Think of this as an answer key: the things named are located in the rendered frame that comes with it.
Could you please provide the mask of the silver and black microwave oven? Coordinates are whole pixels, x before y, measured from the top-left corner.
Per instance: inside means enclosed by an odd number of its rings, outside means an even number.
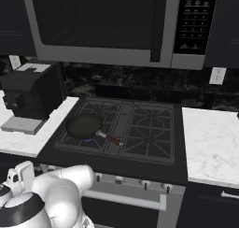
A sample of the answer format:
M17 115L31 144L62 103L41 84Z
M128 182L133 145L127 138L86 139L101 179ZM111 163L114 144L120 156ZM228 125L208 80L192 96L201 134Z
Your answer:
M217 0L24 0L43 61L200 70Z

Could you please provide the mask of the silver oven front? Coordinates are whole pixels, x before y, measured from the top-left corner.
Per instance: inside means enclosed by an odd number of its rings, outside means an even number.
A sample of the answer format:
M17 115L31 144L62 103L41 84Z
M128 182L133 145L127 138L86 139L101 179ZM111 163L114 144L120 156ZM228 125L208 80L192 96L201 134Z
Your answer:
M102 179L96 179L90 188L92 191L107 192L132 198L159 202L160 195L167 196L165 211L144 207L124 205L100 199L82 196L82 205L86 214L93 221L95 228L176 228L185 187L172 185L169 194L164 189L165 184L149 181L144 190L142 179L123 177L122 184L115 182L113 175L103 174Z

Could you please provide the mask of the dark blue wall cupboard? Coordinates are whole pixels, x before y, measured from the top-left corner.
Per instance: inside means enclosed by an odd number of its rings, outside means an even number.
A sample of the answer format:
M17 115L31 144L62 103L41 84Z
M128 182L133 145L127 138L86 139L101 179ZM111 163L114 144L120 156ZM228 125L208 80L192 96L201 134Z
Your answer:
M204 65L239 68L239 0L217 0Z
M0 0L0 55L36 56L24 0Z

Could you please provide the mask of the dark blue drawer front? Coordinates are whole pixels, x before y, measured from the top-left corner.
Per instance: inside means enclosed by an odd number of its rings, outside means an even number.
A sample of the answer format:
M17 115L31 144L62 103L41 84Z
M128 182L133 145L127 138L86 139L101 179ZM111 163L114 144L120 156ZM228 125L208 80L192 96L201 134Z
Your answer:
M176 228L239 228L239 200L222 191L239 195L239 189L189 182Z

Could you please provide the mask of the black coffee machine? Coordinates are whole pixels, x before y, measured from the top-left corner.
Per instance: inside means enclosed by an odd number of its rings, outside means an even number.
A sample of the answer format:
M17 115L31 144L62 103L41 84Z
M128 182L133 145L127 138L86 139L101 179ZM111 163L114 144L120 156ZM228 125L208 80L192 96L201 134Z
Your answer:
M0 78L0 84L4 105L13 112L1 125L5 132L35 135L66 98L58 64L24 64Z

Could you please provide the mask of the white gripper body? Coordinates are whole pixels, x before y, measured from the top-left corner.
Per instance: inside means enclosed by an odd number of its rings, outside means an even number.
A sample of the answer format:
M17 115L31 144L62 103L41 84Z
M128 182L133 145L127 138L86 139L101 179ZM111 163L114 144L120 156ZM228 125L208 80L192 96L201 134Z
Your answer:
M18 164L15 167L18 180L14 182L14 193L25 193L31 191L33 180L35 179L34 165L30 161Z

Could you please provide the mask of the dark blue base cupboard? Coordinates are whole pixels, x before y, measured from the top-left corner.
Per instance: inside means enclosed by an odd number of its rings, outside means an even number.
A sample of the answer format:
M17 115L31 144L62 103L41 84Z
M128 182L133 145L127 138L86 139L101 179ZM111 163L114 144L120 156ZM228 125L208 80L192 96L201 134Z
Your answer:
M34 164L36 176L42 174L40 164L35 158L0 152L0 183L7 179L7 171L10 168L14 168L17 164L25 161L30 161Z

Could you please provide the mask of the black gas hob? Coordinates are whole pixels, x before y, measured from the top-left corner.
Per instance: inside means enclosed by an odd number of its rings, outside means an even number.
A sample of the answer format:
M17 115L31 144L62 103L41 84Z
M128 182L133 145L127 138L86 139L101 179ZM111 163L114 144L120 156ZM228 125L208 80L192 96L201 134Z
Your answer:
M182 106L136 100L81 98L66 115L93 113L102 131L123 142L117 146L100 136L74 139L62 122L38 153L42 164L68 167L87 164L108 175L185 185L188 169Z

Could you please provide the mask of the white wall socket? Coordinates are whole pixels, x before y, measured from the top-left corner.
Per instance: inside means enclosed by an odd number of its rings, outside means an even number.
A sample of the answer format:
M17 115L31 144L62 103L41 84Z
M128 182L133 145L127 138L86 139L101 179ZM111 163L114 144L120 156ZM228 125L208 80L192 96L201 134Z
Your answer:
M213 67L209 83L211 85L222 85L227 69L225 67Z
M10 60L10 63L11 63L11 66L12 66L13 70L15 70L15 69L17 69L18 67L21 66L21 60L20 60L19 56L9 55L9 60Z

